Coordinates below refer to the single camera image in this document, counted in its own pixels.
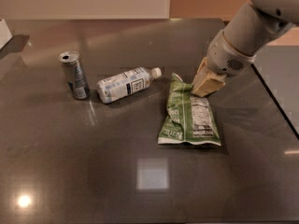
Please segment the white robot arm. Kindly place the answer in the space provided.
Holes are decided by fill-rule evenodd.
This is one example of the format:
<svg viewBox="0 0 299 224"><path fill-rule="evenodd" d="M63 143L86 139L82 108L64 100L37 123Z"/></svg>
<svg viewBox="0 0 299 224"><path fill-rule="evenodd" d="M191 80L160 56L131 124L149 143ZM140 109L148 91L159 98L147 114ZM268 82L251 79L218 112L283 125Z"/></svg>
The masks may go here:
<svg viewBox="0 0 299 224"><path fill-rule="evenodd" d="M257 53L299 23L299 0L250 0L208 45L192 82L192 93L205 97L220 90L229 76L251 66Z"/></svg>

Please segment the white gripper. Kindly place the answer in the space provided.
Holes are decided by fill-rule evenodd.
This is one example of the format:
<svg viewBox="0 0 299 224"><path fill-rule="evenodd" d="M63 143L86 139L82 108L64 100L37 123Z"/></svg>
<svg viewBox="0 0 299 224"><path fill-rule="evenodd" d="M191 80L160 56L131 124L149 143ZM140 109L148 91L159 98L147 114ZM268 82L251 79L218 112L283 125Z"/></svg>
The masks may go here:
<svg viewBox="0 0 299 224"><path fill-rule="evenodd" d="M201 61L192 81L192 90L201 97L220 90L225 85L225 75L237 76L253 64L255 55L238 51L220 30L210 42L206 57ZM218 74L207 72L207 67Z"/></svg>

